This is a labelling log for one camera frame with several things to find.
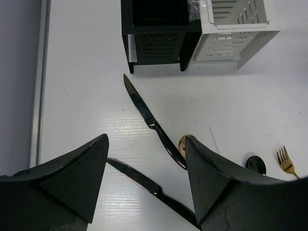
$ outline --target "gray wall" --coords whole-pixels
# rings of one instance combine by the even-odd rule
[[[0,175],[28,168],[40,0],[0,0]]]

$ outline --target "knife handle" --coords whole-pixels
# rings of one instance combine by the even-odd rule
[[[193,226],[202,230],[201,226],[197,224],[195,214],[187,208],[185,205],[180,202],[168,197],[163,193],[162,188],[159,185],[156,185],[156,188],[153,190],[153,195],[156,196],[159,200],[164,202],[167,206],[172,208],[175,212],[180,214],[183,218],[185,218],[188,222],[190,222]]]
[[[163,143],[163,146],[169,153],[169,155],[178,163],[183,169],[187,170],[186,161],[183,156],[180,154],[179,150],[173,144],[173,142],[169,139],[168,135],[164,132],[162,127],[156,122],[153,126],[155,131],[158,134],[159,139]]]

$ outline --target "knife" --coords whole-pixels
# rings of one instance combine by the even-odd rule
[[[138,92],[136,91],[136,89],[134,88],[134,86],[132,85],[132,83],[125,74],[124,74],[124,84],[131,100],[138,109],[140,115],[143,117],[147,126],[150,129],[154,129],[157,132],[159,139],[163,143],[165,149],[170,154],[170,156],[175,160],[175,162],[177,162],[178,165],[180,165],[183,169],[187,170],[185,159],[180,154],[176,146],[169,139],[164,130],[160,127],[159,123],[154,118],[149,108],[147,107],[147,105],[145,104],[145,102],[143,101],[143,99],[138,94]]]
[[[143,187],[146,191],[150,194],[156,196],[159,200],[164,202],[167,206],[172,208],[178,214],[180,214],[183,218],[189,221],[192,225],[194,225],[199,230],[201,226],[197,224],[195,214],[186,206],[182,205],[180,202],[168,197],[163,193],[162,187],[156,184],[154,181],[140,173],[139,171],[135,170],[131,166],[112,158],[107,158],[107,163],[110,164],[112,167],[116,168],[128,178],[130,178],[133,182],[137,183],[141,187]]]

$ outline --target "white table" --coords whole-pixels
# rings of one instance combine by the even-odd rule
[[[137,66],[128,77],[177,145],[193,134],[244,165],[265,161],[268,176],[294,180],[275,157],[285,145],[298,175],[308,175],[308,1],[276,0],[282,32],[240,71],[228,66]],[[160,184],[193,210],[188,174],[147,128],[123,83],[129,73],[120,1],[52,0],[39,163],[106,133],[109,157]],[[89,231],[196,230],[172,209],[106,165]]]

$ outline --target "cutlery holder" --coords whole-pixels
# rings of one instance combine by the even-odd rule
[[[202,36],[191,64],[240,69],[280,31],[273,0],[204,0]]]
[[[184,71],[201,35],[188,21],[186,0],[121,0],[122,37],[130,73],[134,65],[180,64]]]

